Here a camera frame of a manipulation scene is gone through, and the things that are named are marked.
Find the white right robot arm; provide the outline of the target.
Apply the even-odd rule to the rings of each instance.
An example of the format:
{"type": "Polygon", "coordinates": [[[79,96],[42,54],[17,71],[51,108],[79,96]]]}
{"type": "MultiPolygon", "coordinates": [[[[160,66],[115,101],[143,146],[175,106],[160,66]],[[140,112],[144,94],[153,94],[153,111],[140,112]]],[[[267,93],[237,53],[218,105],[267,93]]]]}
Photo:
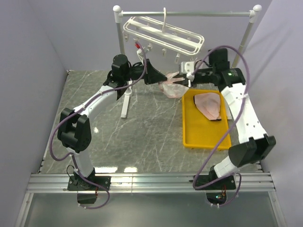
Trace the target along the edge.
{"type": "Polygon", "coordinates": [[[214,84],[227,101],[234,122],[211,150],[212,154],[233,128],[238,131],[239,144],[230,147],[228,156],[213,166],[208,183],[197,186],[199,174],[195,175],[192,183],[195,190],[208,186],[221,188],[226,177],[237,174],[242,166],[263,160],[276,145],[275,137],[269,136],[262,127],[250,101],[250,70],[240,51],[228,45],[221,45],[211,49],[206,58],[209,59],[209,68],[200,69],[196,65],[188,73],[182,70],[177,75],[177,78],[181,79],[177,83],[186,87],[214,84]]]}

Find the yellow plastic tray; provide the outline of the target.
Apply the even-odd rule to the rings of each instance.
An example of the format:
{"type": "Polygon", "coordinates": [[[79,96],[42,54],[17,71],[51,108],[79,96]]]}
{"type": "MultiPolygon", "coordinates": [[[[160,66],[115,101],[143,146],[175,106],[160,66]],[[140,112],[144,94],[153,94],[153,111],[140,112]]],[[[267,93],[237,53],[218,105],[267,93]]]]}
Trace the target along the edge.
{"type": "Polygon", "coordinates": [[[182,130],[186,148],[212,149],[228,129],[225,101],[219,91],[189,89],[183,95],[182,130]],[[210,120],[197,108],[198,96],[218,97],[220,119],[210,120]]]}

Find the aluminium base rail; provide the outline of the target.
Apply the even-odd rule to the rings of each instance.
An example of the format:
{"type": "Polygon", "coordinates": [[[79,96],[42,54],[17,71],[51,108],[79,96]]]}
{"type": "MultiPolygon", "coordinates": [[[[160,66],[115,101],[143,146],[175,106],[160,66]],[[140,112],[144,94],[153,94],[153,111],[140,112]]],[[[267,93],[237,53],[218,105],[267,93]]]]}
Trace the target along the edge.
{"type": "MultiPolygon", "coordinates": [[[[97,177],[106,177],[109,191],[114,193],[174,193],[194,192],[191,180],[193,172],[167,173],[97,173],[97,177]]],[[[66,174],[32,174],[16,221],[17,227],[23,227],[36,193],[69,193],[66,174]]],[[[278,226],[287,225],[277,199],[276,188],[269,172],[246,172],[236,176],[234,182],[241,192],[268,192],[271,206],[278,226]]]]}

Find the pink underwear in tray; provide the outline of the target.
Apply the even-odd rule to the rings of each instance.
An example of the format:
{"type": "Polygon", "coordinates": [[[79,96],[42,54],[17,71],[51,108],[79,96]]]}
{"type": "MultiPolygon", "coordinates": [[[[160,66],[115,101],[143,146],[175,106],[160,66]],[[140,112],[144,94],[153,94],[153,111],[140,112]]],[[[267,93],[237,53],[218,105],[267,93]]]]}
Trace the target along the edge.
{"type": "Polygon", "coordinates": [[[194,95],[196,108],[210,121],[220,121],[221,100],[220,96],[214,92],[194,95]]]}

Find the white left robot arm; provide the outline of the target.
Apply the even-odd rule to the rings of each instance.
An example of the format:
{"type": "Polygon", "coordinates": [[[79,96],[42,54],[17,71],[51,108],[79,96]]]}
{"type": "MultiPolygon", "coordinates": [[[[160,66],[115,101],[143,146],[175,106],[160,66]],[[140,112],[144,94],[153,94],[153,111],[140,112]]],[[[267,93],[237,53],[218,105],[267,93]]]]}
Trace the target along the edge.
{"type": "Polygon", "coordinates": [[[96,176],[87,148],[92,139],[91,123],[108,105],[114,103],[126,92],[129,81],[144,80],[146,85],[167,81],[167,77],[156,70],[148,59],[131,64],[124,54],[113,58],[111,71],[99,91],[82,105],[65,108],[60,115],[57,138],[67,149],[74,167],[69,177],[68,191],[88,191],[78,195],[79,204],[93,204],[99,191],[109,191],[111,177],[96,176]]]}

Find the white plastic clip hanger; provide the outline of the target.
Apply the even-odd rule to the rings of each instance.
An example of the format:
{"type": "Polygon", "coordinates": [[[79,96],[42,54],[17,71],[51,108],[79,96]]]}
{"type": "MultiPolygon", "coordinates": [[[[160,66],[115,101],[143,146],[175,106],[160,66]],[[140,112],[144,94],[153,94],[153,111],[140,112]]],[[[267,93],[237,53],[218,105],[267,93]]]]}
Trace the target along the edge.
{"type": "Polygon", "coordinates": [[[133,35],[185,56],[197,55],[204,45],[205,38],[200,34],[168,24],[166,8],[163,9],[163,13],[162,21],[151,17],[131,17],[123,26],[125,35],[133,35]]]}

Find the white pink underwear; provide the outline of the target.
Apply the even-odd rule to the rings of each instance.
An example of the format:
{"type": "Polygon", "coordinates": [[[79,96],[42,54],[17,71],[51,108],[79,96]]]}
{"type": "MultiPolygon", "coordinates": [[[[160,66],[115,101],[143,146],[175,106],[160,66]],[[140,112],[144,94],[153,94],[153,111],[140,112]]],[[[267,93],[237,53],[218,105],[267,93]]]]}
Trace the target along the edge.
{"type": "Polygon", "coordinates": [[[178,75],[178,71],[174,73],[168,73],[166,75],[167,80],[159,82],[159,89],[168,98],[181,98],[189,90],[188,87],[175,83],[183,80],[182,77],[177,78],[176,76],[178,75]]]}

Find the white metal clothes rack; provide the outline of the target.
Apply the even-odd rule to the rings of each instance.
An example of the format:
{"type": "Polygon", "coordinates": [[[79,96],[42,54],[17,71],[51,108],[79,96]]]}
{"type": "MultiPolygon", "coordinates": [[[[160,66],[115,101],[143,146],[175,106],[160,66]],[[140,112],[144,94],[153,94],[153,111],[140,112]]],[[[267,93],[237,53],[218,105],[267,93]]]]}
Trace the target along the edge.
{"type": "Polygon", "coordinates": [[[120,52],[125,53],[124,43],[132,35],[135,41],[144,40],[147,46],[143,50],[137,51],[140,61],[143,60],[143,54],[152,50],[153,46],[162,49],[162,55],[165,56],[167,50],[174,51],[177,55],[175,63],[181,55],[190,57],[193,60],[202,50],[205,38],[194,32],[183,28],[173,26],[167,23],[167,18],[172,16],[189,17],[248,17],[249,23],[243,35],[232,67],[236,67],[240,54],[243,53],[246,41],[249,37],[254,23],[257,21],[262,11],[261,5],[255,5],[250,11],[198,11],[198,12],[172,12],[163,9],[162,11],[123,11],[120,6],[113,7],[115,23],[117,26],[120,52]]]}

